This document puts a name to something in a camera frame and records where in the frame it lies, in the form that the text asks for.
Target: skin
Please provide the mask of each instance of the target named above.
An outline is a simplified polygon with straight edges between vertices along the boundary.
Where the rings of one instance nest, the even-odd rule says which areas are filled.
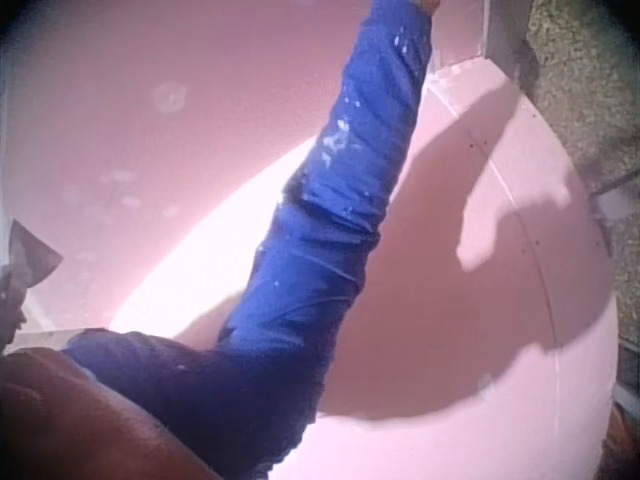
[[[433,15],[440,0],[411,0]],[[151,415],[63,354],[0,358],[0,441],[20,478],[220,480]]]

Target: pink curved surface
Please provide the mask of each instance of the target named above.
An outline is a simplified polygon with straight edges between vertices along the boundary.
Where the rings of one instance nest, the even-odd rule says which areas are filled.
[[[12,52],[3,190],[65,255],[33,329],[210,345],[367,2],[157,3],[61,3]],[[318,421],[272,478],[590,478],[616,338],[570,159],[491,62],[454,65],[425,87]]]

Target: person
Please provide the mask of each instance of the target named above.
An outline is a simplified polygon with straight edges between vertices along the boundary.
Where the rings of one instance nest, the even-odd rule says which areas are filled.
[[[92,330],[61,353],[2,360],[0,438],[15,471],[266,478],[299,444],[407,156],[439,3],[373,0],[329,122],[213,349]]]

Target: blue sleeve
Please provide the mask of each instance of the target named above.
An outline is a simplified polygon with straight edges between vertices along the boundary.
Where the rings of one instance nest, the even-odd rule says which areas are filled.
[[[110,332],[88,332],[67,350],[224,478],[262,478],[315,418],[407,155],[430,30],[409,0],[374,0],[329,122],[288,182],[212,351]]]
[[[374,2],[329,122],[283,192],[219,348],[328,366],[406,159],[430,25],[408,1]]]

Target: gravel ground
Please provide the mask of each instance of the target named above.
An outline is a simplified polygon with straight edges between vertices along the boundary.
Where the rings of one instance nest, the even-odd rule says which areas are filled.
[[[538,65],[521,79],[590,191],[640,168],[640,44],[604,3],[535,0],[528,40]],[[640,219],[610,233],[620,334],[640,344]]]

